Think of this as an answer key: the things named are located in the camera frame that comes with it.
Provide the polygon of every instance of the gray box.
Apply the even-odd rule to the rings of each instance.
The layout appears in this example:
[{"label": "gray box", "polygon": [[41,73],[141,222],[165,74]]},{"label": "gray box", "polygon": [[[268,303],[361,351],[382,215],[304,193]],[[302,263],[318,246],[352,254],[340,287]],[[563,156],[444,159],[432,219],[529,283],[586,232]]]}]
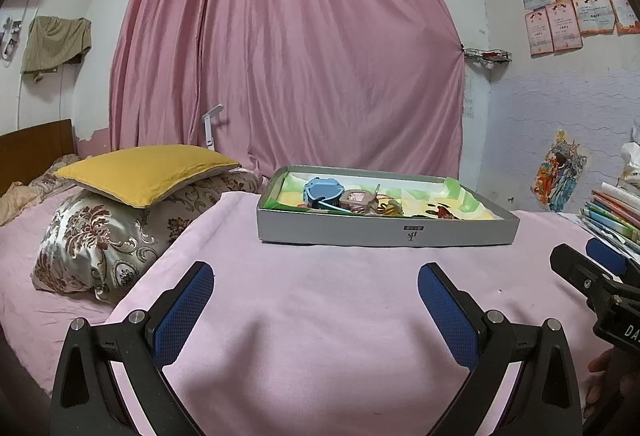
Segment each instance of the gray box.
[{"label": "gray box", "polygon": [[273,175],[257,207],[258,236],[265,242],[289,244],[330,244],[335,246],[487,246],[511,244],[520,219],[475,192],[463,187],[499,220],[444,220],[342,216],[265,210],[276,199],[288,173],[321,173],[335,176],[384,178],[386,180],[441,183],[444,178],[395,174],[391,172],[286,165]]}]

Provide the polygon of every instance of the pink curtain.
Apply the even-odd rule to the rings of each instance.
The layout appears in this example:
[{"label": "pink curtain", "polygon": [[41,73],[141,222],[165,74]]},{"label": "pink curtain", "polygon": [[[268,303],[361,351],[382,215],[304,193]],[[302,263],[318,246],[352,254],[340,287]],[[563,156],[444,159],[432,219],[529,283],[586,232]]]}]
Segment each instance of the pink curtain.
[{"label": "pink curtain", "polygon": [[443,0],[131,0],[113,148],[202,143],[271,175],[317,164],[458,176],[463,54]]}]

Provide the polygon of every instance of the wooden headboard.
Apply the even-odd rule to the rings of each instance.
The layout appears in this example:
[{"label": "wooden headboard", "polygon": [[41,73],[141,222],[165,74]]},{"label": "wooden headboard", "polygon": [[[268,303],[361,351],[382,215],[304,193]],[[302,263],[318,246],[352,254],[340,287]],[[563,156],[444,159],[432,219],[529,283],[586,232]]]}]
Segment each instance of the wooden headboard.
[{"label": "wooden headboard", "polygon": [[0,136],[0,196],[14,181],[25,185],[57,158],[73,154],[71,120],[60,120]]}]

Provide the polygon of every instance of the human hand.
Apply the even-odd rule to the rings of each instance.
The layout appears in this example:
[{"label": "human hand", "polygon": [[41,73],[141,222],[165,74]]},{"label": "human hand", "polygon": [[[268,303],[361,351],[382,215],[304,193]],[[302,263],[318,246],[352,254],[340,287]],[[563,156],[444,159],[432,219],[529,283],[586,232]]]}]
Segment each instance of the human hand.
[{"label": "human hand", "polygon": [[[605,371],[607,371],[609,367],[611,355],[615,350],[615,348],[611,348],[589,363],[589,372],[594,373],[594,376],[592,377],[591,386],[585,400],[586,406],[583,413],[585,419],[590,418],[596,410],[595,404],[600,399],[602,391],[604,390]],[[620,394],[622,394],[622,396],[628,395],[633,389],[637,379],[637,371],[630,372],[623,376],[620,380]]]}]

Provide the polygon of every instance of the blue gripper pad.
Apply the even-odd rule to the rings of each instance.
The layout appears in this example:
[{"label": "blue gripper pad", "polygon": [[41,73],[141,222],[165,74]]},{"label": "blue gripper pad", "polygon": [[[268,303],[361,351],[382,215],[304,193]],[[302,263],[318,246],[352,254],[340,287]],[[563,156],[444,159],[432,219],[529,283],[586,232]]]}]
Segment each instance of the blue gripper pad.
[{"label": "blue gripper pad", "polygon": [[613,275],[622,277],[626,273],[626,257],[619,252],[609,248],[599,239],[591,238],[587,241],[587,256],[600,263]]},{"label": "blue gripper pad", "polygon": [[453,358],[473,371],[480,359],[478,333],[428,265],[418,273],[418,292]]},{"label": "blue gripper pad", "polygon": [[178,358],[213,293],[213,283],[213,270],[204,264],[158,324],[153,344],[153,358],[158,369],[174,363]]}]

